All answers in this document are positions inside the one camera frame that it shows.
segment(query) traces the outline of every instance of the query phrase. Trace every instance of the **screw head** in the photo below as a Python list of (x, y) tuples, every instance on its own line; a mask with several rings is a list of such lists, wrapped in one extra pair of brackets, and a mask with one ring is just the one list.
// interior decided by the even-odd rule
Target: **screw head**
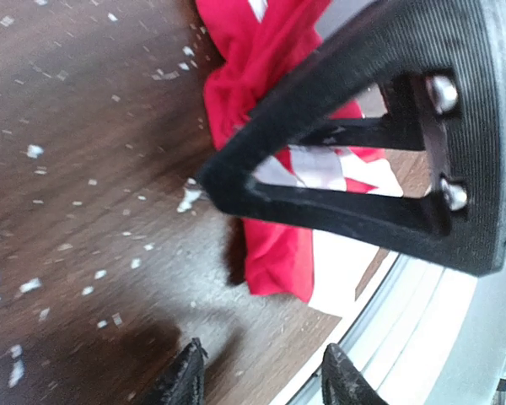
[(466, 207), (469, 197), (463, 186), (449, 183), (446, 179), (440, 179), (440, 188), (450, 211), (460, 211)]
[(433, 103), (437, 114), (452, 111), (459, 101), (459, 93), (454, 82), (447, 76), (432, 76), (425, 80), (429, 99)]

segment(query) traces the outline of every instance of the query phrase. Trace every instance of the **bolt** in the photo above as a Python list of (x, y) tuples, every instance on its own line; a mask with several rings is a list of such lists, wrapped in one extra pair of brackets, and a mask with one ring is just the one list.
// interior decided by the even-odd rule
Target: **bolt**
[(446, 179), (440, 179), (440, 188), (444, 194), (444, 200), (450, 211), (460, 211), (469, 202), (465, 189), (458, 184), (451, 184)]
[(429, 99), (438, 114), (452, 111), (459, 100), (457, 88), (451, 78), (446, 76), (432, 76), (425, 80)]

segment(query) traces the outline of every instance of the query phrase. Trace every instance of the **red fabric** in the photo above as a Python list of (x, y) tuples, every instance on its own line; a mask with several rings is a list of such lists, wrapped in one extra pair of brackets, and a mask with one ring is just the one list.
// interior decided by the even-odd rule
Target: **red fabric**
[[(248, 112), (284, 74), (320, 43), (314, 26), (330, 0), (270, 1), (259, 23), (247, 0), (196, 0), (199, 13), (226, 63), (212, 73), (204, 100), (213, 142), (222, 148)], [(361, 118), (351, 102), (335, 118)], [(359, 157), (378, 159), (382, 151), (358, 148)], [(292, 172), (288, 151), (277, 156)], [(368, 187), (353, 185), (354, 192)], [(244, 219), (247, 243), (245, 277), (252, 294), (291, 293), (309, 301), (313, 292), (312, 231)]]

